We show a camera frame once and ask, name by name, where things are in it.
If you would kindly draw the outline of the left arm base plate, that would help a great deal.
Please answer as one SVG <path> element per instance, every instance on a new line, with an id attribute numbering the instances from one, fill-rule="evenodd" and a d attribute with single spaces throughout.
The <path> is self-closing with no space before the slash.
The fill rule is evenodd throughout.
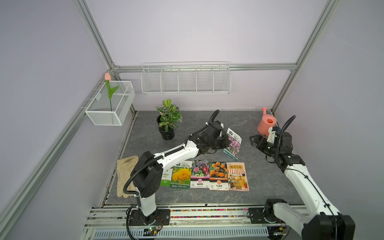
<path id="1" fill-rule="evenodd" d="M 133 209 L 131 210 L 129 216 L 129 225 L 130 226 L 168 226 L 171 220 L 171 210 L 170 209 L 156 209 L 154 213 L 149 216 L 144 216 L 141 210 Z"/>

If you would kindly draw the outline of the orange seed packet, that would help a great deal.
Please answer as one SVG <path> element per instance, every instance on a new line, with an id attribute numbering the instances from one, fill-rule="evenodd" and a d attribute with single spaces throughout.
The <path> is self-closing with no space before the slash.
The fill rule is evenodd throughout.
<path id="1" fill-rule="evenodd" d="M 225 162 L 210 162 L 209 189 L 212 191 L 229 191 L 228 167 Z"/>

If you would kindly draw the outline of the white seed packet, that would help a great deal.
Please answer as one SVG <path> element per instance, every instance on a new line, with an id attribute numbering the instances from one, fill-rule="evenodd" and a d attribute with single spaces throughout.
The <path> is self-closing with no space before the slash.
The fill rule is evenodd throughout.
<path id="1" fill-rule="evenodd" d="M 244 163 L 227 163 L 227 170 L 230 191 L 250 191 Z"/>

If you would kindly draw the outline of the marigold seed packet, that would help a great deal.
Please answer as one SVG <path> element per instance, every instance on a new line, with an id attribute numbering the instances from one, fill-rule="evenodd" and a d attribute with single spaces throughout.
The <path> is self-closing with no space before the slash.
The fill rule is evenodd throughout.
<path id="1" fill-rule="evenodd" d="M 189 189 L 192 175 L 192 161 L 184 161 L 173 167 L 170 187 Z"/>

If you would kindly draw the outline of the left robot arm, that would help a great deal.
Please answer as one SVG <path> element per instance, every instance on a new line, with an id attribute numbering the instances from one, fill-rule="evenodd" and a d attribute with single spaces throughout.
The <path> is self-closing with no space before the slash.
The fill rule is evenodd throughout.
<path id="1" fill-rule="evenodd" d="M 157 154 L 147 151 L 139 157 L 123 192 L 137 198 L 138 209 L 144 218 L 157 214 L 155 193 L 160 187 L 163 172 L 183 161 L 229 146 L 230 140 L 222 123 L 215 120 L 219 112 L 214 111 L 205 126 L 190 134 L 183 144 Z"/>

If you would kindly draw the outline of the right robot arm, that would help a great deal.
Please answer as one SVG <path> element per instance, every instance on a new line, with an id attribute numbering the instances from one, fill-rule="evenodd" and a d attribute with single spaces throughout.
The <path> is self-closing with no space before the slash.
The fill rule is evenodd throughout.
<path id="1" fill-rule="evenodd" d="M 265 219 L 268 222 L 285 222 L 303 240 L 352 240 L 356 229 L 354 220 L 349 215 L 343 215 L 331 203 L 311 177 L 304 160 L 293 154 L 292 135 L 287 132 L 287 128 L 295 118 L 290 117 L 282 128 L 272 128 L 273 142 L 260 134 L 251 136 L 250 141 L 252 146 L 273 158 L 295 187 L 308 215 L 299 213 L 282 199 L 268 199 Z"/>

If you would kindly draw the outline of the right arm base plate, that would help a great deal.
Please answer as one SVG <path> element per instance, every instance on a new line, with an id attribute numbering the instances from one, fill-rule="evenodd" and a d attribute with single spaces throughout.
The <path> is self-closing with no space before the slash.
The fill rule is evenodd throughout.
<path id="1" fill-rule="evenodd" d="M 270 216 L 266 213 L 264 207 L 248 208 L 247 218 L 251 224 L 281 224 L 284 223 L 275 216 Z"/>

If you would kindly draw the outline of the purple flowers seed packet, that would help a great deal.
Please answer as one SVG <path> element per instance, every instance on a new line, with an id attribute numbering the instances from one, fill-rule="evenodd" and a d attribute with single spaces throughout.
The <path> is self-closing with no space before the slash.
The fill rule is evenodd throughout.
<path id="1" fill-rule="evenodd" d="M 235 162 L 238 162 L 242 138 L 231 128 L 228 128 L 227 135 L 231 143 L 227 148 L 223 149 L 223 152 Z"/>

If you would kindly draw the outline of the pink bordered seed packet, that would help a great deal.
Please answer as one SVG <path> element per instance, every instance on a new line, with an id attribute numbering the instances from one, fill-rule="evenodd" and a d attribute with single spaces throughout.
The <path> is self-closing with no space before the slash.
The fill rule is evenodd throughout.
<path id="1" fill-rule="evenodd" d="M 190 188 L 208 189 L 210 185 L 210 168 L 207 161 L 193 161 Z"/>

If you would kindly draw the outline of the green seed packet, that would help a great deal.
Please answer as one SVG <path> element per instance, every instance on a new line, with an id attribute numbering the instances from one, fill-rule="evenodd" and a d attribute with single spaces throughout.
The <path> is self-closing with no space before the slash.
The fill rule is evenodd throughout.
<path id="1" fill-rule="evenodd" d="M 171 185 L 172 174 L 173 174 L 173 168 L 170 168 L 163 172 L 163 175 L 161 178 L 161 186 L 169 187 Z"/>

